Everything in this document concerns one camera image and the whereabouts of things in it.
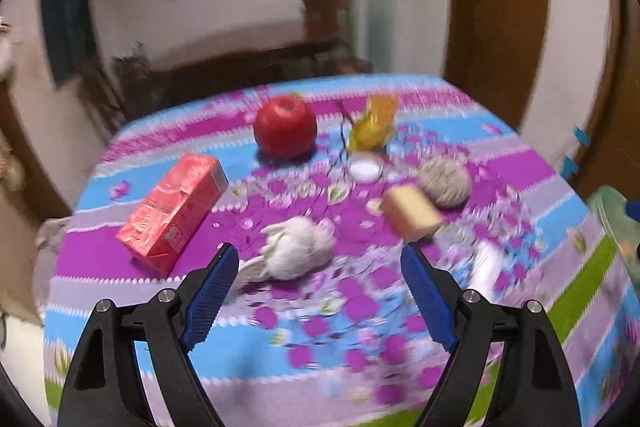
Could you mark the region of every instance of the red box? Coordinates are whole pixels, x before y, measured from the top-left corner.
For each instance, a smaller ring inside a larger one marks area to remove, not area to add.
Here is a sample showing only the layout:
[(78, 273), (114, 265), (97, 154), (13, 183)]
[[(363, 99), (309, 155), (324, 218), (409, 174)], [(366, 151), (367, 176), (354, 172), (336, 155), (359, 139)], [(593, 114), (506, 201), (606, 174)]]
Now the red box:
[(130, 214), (116, 237), (166, 277), (227, 187), (216, 158), (187, 153)]

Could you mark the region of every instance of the table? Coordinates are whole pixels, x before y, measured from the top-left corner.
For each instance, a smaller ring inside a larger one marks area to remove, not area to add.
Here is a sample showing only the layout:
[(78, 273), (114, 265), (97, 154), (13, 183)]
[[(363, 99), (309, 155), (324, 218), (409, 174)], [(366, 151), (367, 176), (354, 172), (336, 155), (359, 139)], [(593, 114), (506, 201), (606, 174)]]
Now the table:
[[(255, 160), (251, 124), (265, 97), (283, 92), (303, 96), (318, 116), (318, 151), (303, 166), (272, 169)], [(345, 172), (334, 100), (357, 112), (377, 92), (399, 96), (398, 135), (381, 181), (359, 185)], [(158, 280), (114, 236), (188, 150), (217, 156), (231, 185), (170, 277)], [(640, 304), (616, 248), (569, 185), (498, 118), (439, 78), (398, 74), (233, 92), (138, 120), (113, 139), (76, 207), (51, 283), (45, 374), (53, 420), (99, 299), (146, 301), (205, 266), (223, 241), (246, 260), (264, 244), (262, 227), (308, 215), (333, 230), (332, 263), (300, 281), (252, 287), (224, 306), (190, 354), (194, 368), (229, 427), (411, 426), (447, 354), (430, 340), (400, 275), (401, 242), (378, 203), (433, 154), (466, 162), (473, 190), (423, 252), (464, 287), (474, 242), (503, 246), (498, 300), (543, 303), (574, 375), (583, 423), (592, 425), (615, 398), (640, 341)], [(170, 425), (148, 352), (143, 345), (136, 352), (156, 421)], [(472, 421), (488, 405), (499, 353), (492, 347)]]

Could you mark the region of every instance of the red apple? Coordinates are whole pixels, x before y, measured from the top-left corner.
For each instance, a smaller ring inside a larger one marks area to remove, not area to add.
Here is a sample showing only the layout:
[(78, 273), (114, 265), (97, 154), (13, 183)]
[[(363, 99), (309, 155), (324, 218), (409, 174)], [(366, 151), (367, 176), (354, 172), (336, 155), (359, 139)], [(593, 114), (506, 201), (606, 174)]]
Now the red apple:
[(299, 96), (276, 96), (258, 111), (254, 136), (266, 155), (295, 158), (309, 152), (316, 142), (316, 115)]

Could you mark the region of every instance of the blue object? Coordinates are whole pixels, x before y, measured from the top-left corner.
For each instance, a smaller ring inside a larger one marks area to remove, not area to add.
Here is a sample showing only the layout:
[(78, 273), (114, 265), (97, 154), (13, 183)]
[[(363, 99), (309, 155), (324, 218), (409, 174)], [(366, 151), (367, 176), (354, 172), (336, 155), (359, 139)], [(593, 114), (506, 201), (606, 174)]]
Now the blue object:
[(585, 147), (591, 146), (591, 138), (587, 136), (587, 133), (580, 129), (577, 125), (574, 125), (574, 136)]
[(640, 221), (640, 201), (627, 201), (626, 215), (629, 216), (631, 219)]
[(450, 353), (458, 345), (453, 331), (453, 313), (437, 286), (431, 280), (427, 268), (412, 247), (404, 247), (400, 257), (402, 275), (406, 281), (420, 314), (427, 324), (431, 338)]
[(238, 250), (229, 245), (211, 269), (185, 311), (184, 333), (180, 341), (189, 352), (206, 340), (220, 306), (238, 275)]
[(562, 164), (562, 170), (560, 171), (560, 175), (565, 180), (569, 179), (578, 171), (578, 165), (574, 162), (569, 156), (564, 157), (564, 163)]

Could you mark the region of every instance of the metal screw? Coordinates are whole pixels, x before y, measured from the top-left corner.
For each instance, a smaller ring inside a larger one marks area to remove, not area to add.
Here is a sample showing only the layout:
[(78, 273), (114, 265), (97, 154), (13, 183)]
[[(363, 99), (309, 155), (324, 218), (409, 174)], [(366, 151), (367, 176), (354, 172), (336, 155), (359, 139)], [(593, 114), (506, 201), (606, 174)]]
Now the metal screw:
[(527, 308), (531, 313), (540, 313), (542, 311), (542, 304), (538, 301), (529, 301), (527, 303)]
[(465, 290), (462, 296), (465, 298), (465, 301), (470, 304), (476, 303), (480, 300), (480, 294), (476, 290)]
[(158, 294), (158, 300), (160, 302), (171, 302), (172, 300), (174, 300), (175, 297), (175, 290), (172, 290), (171, 288), (167, 288), (166, 290), (161, 290), (160, 293)]
[(111, 301), (109, 299), (102, 299), (95, 305), (95, 310), (100, 313), (104, 313), (111, 308)]

